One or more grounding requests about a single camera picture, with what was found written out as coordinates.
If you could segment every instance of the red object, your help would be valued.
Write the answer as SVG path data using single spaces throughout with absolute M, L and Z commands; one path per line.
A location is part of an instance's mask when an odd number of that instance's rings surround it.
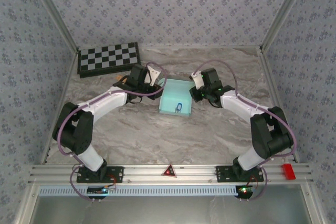
M 175 173 L 175 170 L 174 170 L 174 167 L 173 167 L 172 164 L 170 164 L 170 165 L 164 170 L 164 172 L 162 173 L 162 175 L 177 178 L 176 173 Z
M 293 167 L 291 164 L 284 164 L 282 165 L 282 169 L 284 171 L 285 177 L 288 180 L 296 179 L 295 173 L 293 171 Z

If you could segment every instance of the marble floor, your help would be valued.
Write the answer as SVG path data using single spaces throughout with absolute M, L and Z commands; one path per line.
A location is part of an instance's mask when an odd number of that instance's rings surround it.
M 140 57 L 142 64 L 155 61 L 170 78 L 182 80 L 188 80 L 206 60 L 225 60 L 236 72 L 239 92 L 271 106 L 256 49 L 140 48 Z M 223 85 L 234 87 L 233 77 L 224 65 L 211 66 Z M 79 103 L 103 93 L 116 82 L 118 74 L 80 79 L 74 66 L 65 101 Z M 97 152 L 109 164 L 225 164 L 251 146 L 249 125 L 230 111 L 216 109 L 206 101 L 193 102 L 192 115 L 187 118 L 159 114 L 159 102 L 144 98 L 140 104 L 127 104 L 102 117 L 93 129 L 92 144 Z M 47 164 L 75 162 L 62 156 L 56 141 L 51 141 Z

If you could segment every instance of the red block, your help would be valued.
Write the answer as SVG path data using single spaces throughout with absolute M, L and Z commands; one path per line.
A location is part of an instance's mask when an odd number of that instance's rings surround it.
M 288 180 L 296 179 L 295 173 L 293 171 L 293 167 L 291 164 L 284 164 L 282 165 L 282 169 L 284 171 L 285 177 Z

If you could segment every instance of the patterned wall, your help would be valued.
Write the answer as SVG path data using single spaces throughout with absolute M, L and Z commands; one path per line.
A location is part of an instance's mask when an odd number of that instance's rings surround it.
M 77 46 L 260 45 L 283 0 L 53 0 Z
M 297 0 L 267 52 L 302 162 L 336 223 L 336 0 Z
M 72 55 L 40 0 L 1 0 L 0 50 L 0 223 L 12 223 Z

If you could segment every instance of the checkered board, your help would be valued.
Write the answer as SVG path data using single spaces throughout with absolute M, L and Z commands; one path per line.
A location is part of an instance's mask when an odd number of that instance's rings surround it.
M 80 78 L 131 70 L 140 64 L 138 43 L 82 49 L 78 52 Z

